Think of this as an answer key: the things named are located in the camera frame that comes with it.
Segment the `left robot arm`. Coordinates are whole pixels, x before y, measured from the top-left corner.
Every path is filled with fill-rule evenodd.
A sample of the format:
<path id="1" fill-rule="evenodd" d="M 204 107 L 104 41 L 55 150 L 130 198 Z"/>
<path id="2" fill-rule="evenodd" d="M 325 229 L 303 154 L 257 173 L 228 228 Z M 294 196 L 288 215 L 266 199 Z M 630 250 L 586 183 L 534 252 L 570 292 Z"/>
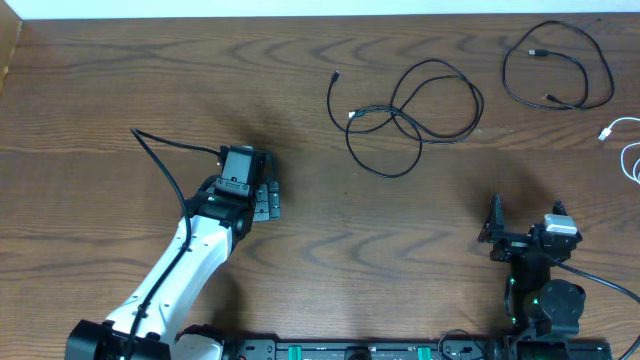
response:
<path id="1" fill-rule="evenodd" d="M 168 248 L 122 305 L 101 323 L 80 321 L 68 359 L 224 359 L 230 348 L 212 335 L 180 332 L 211 275 L 253 223 L 279 218 L 279 184 L 270 153 L 224 147 L 222 172 L 185 200 Z"/>

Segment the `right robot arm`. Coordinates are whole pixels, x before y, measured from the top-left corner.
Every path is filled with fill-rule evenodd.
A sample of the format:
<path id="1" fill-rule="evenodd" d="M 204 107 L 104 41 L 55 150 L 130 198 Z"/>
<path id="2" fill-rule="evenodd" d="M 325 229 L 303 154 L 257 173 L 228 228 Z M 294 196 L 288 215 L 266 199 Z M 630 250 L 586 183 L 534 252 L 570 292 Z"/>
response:
<path id="1" fill-rule="evenodd" d="M 526 233 L 506 229 L 501 198 L 490 200 L 478 240 L 493 246 L 490 259 L 510 265 L 505 284 L 505 311 L 513 330 L 493 342 L 492 359 L 569 359 L 569 340 L 579 333 L 585 290 L 551 278 L 582 241 L 582 235 L 560 201 Z"/>

